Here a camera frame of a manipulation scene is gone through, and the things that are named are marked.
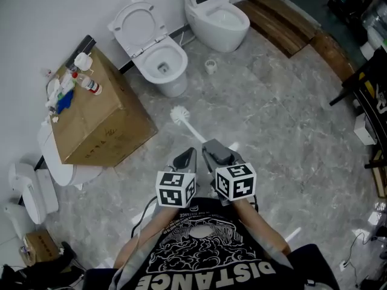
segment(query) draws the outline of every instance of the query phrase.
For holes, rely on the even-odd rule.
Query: white panel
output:
[[[0,245],[0,266],[8,264],[9,266],[22,266],[25,267],[24,262],[19,254],[19,247],[23,246],[23,243],[19,238],[14,238],[6,243]]]
[[[2,207],[0,208],[0,244],[10,240],[16,236],[16,232],[13,229],[11,220],[3,212]]]

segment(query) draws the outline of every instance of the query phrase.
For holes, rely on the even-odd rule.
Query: gray tile floor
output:
[[[158,134],[83,191],[56,187],[60,210],[47,217],[50,233],[69,242],[86,267],[114,259],[130,237],[131,219],[155,195],[156,172],[188,147],[200,151],[196,138],[169,117],[172,107],[183,105],[205,138],[239,143],[257,171],[256,195],[267,222],[284,237],[301,228],[290,246],[317,244],[342,289],[353,289],[353,269],[340,272],[339,263],[348,257],[354,232],[372,231],[368,219],[379,200],[371,171],[363,168],[368,149],[353,133],[351,108],[344,101],[328,104],[340,80],[312,47],[287,59],[254,30],[234,53],[216,53],[198,40],[184,49],[189,87],[178,98],[160,95],[135,68],[126,74]],[[209,58],[218,64],[212,76],[204,71]],[[198,195],[208,196],[202,158],[198,182]],[[379,266],[381,245],[354,245],[359,281]]]

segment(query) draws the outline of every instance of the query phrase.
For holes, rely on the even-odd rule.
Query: marker cube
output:
[[[159,171],[156,179],[156,192],[160,206],[187,207],[196,193],[196,175]]]
[[[234,201],[255,195],[256,172],[250,163],[216,169],[216,190]]]

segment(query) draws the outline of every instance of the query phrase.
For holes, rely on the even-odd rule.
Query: white toilet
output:
[[[128,5],[108,27],[144,78],[161,93],[177,97],[186,90],[187,54],[168,36],[153,5]]]
[[[222,53],[235,51],[250,26],[247,15],[229,0],[185,0],[185,9],[196,37]]]
[[[37,170],[25,163],[10,166],[10,187],[23,197],[25,208],[35,224],[41,224],[47,214],[58,211],[59,205],[48,170]]]
[[[81,189],[84,182],[102,172],[102,167],[62,164],[50,124],[41,127],[37,141],[53,179],[61,186],[75,185]]]
[[[3,206],[3,210],[6,216],[11,220],[13,228],[20,240],[23,240],[27,233],[31,233],[36,230],[35,223],[32,221],[27,209],[24,206],[6,203]]]

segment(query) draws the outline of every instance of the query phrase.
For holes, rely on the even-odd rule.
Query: brown cardboard box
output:
[[[76,85],[71,106],[52,123],[64,164],[116,166],[157,133],[155,124],[117,68],[97,49],[94,71],[85,72],[102,85],[94,95]],[[62,66],[58,75],[65,72]]]
[[[52,261],[59,257],[59,249],[55,245],[51,236],[48,234],[47,230],[40,230],[26,234],[25,242],[27,243],[26,247],[30,252],[30,259],[24,259],[24,257],[22,258],[24,261],[27,261],[27,265]]]

